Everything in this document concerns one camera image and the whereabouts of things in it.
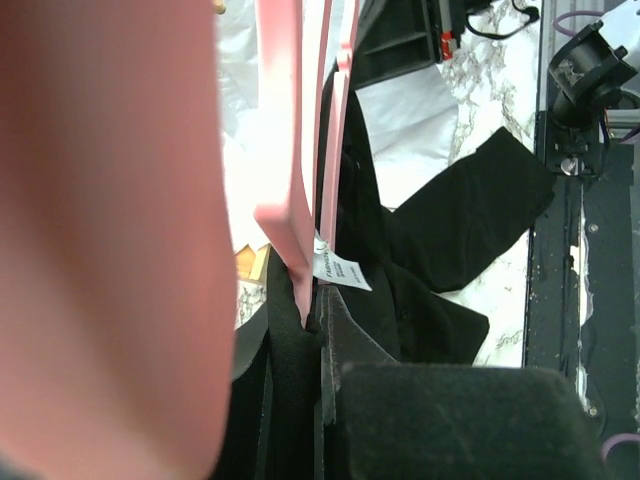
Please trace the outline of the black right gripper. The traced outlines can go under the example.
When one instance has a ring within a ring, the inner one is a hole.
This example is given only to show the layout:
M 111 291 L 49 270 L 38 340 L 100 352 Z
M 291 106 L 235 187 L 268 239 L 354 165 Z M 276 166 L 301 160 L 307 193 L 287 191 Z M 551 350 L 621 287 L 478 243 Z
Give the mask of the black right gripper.
M 450 60 L 465 31 L 463 0 L 369 0 L 358 20 L 352 86 L 364 88 Z

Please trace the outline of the pink hanger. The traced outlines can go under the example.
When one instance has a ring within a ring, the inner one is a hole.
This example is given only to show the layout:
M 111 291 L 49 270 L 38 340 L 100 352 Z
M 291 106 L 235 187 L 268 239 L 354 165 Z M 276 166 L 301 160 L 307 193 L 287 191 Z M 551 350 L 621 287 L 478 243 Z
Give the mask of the pink hanger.
M 204 479 L 237 274 L 216 1 L 1 5 L 1 459 Z

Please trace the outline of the wooden clothes rack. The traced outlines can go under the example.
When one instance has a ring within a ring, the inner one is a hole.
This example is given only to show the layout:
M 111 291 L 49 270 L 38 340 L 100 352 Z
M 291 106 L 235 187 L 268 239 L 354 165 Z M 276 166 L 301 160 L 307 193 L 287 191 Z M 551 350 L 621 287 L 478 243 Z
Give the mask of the wooden clothes rack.
M 223 166 L 238 277 L 263 280 L 268 241 L 253 219 L 257 191 L 257 39 L 252 1 L 214 1 Z

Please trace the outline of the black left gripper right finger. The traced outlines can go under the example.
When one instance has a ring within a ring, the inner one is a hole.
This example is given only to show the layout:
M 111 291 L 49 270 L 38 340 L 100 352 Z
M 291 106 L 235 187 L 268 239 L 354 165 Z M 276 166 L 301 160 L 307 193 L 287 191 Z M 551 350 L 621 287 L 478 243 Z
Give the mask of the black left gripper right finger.
M 576 393 L 544 369 L 403 364 L 323 286 L 319 479 L 606 479 Z

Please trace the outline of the black shirt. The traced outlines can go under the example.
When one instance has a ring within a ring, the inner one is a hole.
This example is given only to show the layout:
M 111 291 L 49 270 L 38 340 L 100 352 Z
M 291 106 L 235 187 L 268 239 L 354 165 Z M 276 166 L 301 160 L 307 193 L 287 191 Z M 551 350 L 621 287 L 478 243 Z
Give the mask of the black shirt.
M 508 130 L 445 169 L 398 208 L 380 200 L 364 114 L 346 107 L 336 251 L 369 290 L 343 288 L 355 321 L 401 362 L 471 364 L 488 318 L 446 299 L 510 249 L 547 209 L 555 175 Z

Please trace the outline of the white shirt front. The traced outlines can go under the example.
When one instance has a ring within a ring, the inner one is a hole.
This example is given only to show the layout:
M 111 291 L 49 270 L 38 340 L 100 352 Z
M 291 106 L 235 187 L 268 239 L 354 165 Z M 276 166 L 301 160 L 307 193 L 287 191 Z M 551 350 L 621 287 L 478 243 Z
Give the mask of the white shirt front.
M 253 219 L 267 179 L 259 148 L 272 133 L 257 110 L 256 19 L 251 1 L 228 1 L 216 19 L 225 189 L 235 250 L 266 238 Z M 358 90 L 383 206 L 394 210 L 449 164 L 458 103 L 435 66 Z

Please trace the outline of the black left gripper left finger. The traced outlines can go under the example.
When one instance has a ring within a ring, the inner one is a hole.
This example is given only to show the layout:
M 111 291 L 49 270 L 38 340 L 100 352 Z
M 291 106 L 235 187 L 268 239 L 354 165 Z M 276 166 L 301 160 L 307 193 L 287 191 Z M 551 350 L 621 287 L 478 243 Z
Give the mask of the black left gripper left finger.
M 286 266 L 270 253 L 266 301 L 236 331 L 229 479 L 314 477 L 321 345 L 321 332 L 301 324 Z

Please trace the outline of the black base bar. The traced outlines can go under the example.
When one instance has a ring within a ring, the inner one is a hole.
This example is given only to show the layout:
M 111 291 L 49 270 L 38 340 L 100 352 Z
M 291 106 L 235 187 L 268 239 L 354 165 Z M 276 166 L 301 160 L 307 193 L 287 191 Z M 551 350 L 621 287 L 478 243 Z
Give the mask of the black base bar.
M 639 466 L 638 106 L 608 114 L 610 136 L 560 151 L 546 113 L 535 153 L 557 175 L 530 235 L 524 364 L 559 372 L 580 398 L 608 463 Z

